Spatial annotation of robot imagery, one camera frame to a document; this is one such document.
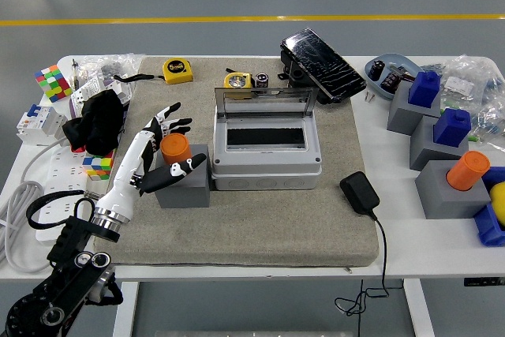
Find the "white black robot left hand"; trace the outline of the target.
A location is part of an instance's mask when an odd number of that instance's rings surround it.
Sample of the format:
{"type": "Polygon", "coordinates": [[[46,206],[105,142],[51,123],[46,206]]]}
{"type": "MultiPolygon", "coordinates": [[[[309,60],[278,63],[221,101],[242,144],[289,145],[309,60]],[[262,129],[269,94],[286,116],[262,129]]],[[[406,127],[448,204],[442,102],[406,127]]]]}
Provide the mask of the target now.
{"type": "Polygon", "coordinates": [[[133,218],[133,208],[145,193],[153,193],[173,185],[191,174],[207,156],[199,153],[187,159],[151,170],[155,153],[161,141],[169,134],[187,132],[190,118],[170,120],[169,116],[181,107],[179,102],[162,109],[133,138],[114,176],[113,185],[101,197],[94,210],[92,222],[125,224],[133,218]]]}

